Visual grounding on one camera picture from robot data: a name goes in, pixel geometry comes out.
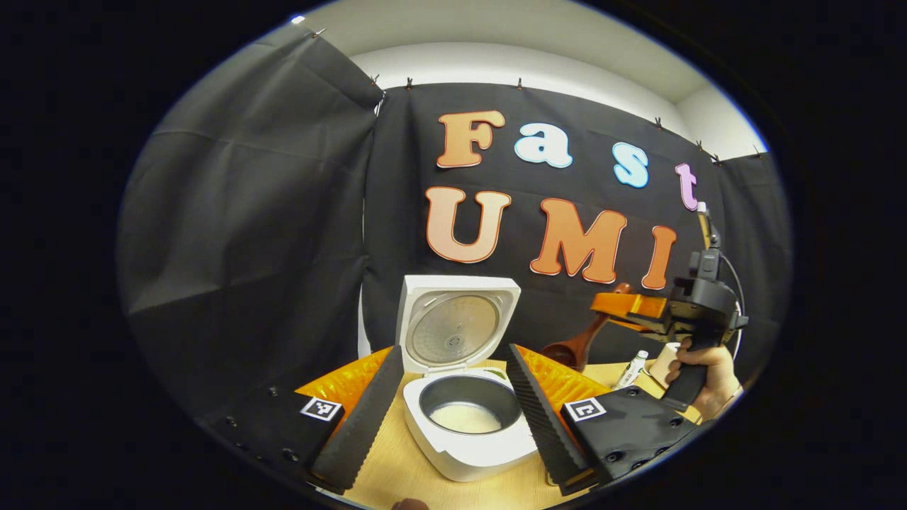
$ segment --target blue letter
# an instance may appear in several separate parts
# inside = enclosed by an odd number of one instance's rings
[[[614,175],[621,184],[628,184],[634,188],[643,188],[649,183],[649,157],[639,147],[629,143],[619,142],[611,150],[618,164],[614,165]]]
[[[544,138],[533,136],[543,133]],[[516,155],[520,159],[531,163],[547,162],[554,168],[566,168],[573,163],[573,158],[567,154],[567,133],[551,124],[532,123],[520,128],[524,138],[517,140],[513,145]]]

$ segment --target purple letter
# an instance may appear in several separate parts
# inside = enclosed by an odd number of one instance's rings
[[[696,210],[697,201],[693,198],[693,186],[696,186],[696,176],[689,172],[689,165],[686,163],[679,164],[674,172],[680,176],[680,197],[683,204],[691,211]]]

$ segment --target orange letter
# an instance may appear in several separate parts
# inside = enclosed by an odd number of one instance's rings
[[[473,244],[461,244],[454,239],[456,206],[466,199],[466,193],[456,188],[436,186],[425,191],[428,197],[428,226],[425,237],[428,246],[448,260],[471,264],[492,256],[498,244],[501,215],[511,204],[510,195],[495,191],[479,191],[475,201],[482,204],[479,238]]]
[[[551,276],[559,274],[558,253],[563,252],[567,274],[576,275],[591,255],[589,266],[582,272],[584,279],[599,283],[612,283],[617,279],[614,259],[617,257],[620,232],[627,226],[623,214],[602,211],[589,231],[583,232],[580,214],[572,202],[545,199],[541,201],[541,209],[548,214],[548,227],[539,258],[529,265],[531,270]]]
[[[642,279],[642,286],[646,289],[661,290],[668,283],[665,280],[665,271],[668,270],[668,256],[671,254],[671,245],[678,239],[678,235],[668,227],[657,226],[652,229],[655,238],[655,250],[652,252],[652,263],[649,273]]]
[[[475,166],[482,162],[482,156],[473,152],[473,142],[485,150],[492,146],[492,128],[504,125],[501,112],[448,113],[438,117],[444,124],[444,154],[438,157],[438,167],[457,168]],[[480,123],[473,129],[473,123]]]

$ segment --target white rice cooker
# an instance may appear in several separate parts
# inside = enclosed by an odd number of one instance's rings
[[[496,475],[536,452],[506,374],[470,368],[498,347],[519,297],[507,278],[404,278],[397,342],[404,370],[424,374],[404,387],[406,424],[451,480]]]

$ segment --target white wall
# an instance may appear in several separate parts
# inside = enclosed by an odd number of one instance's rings
[[[677,103],[695,140],[722,160],[755,154],[767,148],[748,119],[714,85],[705,87]]]
[[[366,74],[380,74],[388,89],[420,83],[498,83],[566,93],[607,104],[691,139],[692,133],[670,101],[614,73],[544,52],[485,43],[427,43],[386,48],[350,57]]]

